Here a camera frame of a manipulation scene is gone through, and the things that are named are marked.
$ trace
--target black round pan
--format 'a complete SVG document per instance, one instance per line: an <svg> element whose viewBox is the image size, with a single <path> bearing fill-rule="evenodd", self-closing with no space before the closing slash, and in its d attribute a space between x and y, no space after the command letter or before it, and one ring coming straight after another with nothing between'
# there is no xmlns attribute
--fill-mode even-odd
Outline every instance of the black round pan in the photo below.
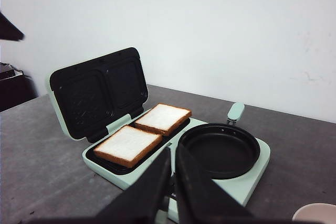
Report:
<svg viewBox="0 0 336 224"><path fill-rule="evenodd" d="M233 125L209 123L193 127L180 138L213 179L238 177L248 172L260 154L257 140Z"/></svg>

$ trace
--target gray table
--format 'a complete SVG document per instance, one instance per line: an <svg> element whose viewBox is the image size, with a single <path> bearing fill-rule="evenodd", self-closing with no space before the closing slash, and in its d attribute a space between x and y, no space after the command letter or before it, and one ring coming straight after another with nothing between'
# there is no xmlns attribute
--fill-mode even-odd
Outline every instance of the gray table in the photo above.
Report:
<svg viewBox="0 0 336 224"><path fill-rule="evenodd" d="M231 102L148 86L158 102L189 108L193 118L225 122ZM66 137L48 96L0 113L2 223L93 216L121 190L96 175L81 154L90 144ZM247 204L255 216L291 218L313 202L336 204L336 125L246 106L240 126L264 140L271 158Z"/></svg>

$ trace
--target bread slice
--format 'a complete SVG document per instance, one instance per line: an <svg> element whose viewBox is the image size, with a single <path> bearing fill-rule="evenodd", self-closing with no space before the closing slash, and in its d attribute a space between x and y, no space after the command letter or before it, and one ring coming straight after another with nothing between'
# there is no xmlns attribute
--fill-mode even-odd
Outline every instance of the bread slice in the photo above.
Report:
<svg viewBox="0 0 336 224"><path fill-rule="evenodd" d="M162 140L159 134L124 126L93 149L96 156L132 168Z"/></svg>
<svg viewBox="0 0 336 224"><path fill-rule="evenodd" d="M169 136L191 116L191 110L159 103L134 122L136 128Z"/></svg>

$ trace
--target pan handle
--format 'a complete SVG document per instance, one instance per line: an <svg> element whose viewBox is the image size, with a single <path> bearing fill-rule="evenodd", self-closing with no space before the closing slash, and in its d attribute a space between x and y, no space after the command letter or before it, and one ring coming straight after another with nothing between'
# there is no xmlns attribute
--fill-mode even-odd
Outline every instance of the pan handle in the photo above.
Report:
<svg viewBox="0 0 336 224"><path fill-rule="evenodd" d="M244 109L245 105L242 102L234 103L227 113L227 124L232 123L232 125L235 125L243 114Z"/></svg>

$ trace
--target white wall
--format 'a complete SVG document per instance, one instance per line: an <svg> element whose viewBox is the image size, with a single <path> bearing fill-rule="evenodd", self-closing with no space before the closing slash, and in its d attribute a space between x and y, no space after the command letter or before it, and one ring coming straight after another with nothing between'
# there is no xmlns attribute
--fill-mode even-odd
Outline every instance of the white wall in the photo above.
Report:
<svg viewBox="0 0 336 224"><path fill-rule="evenodd" d="M147 83L336 122L336 0L1 0L2 60L53 69L133 46Z"/></svg>

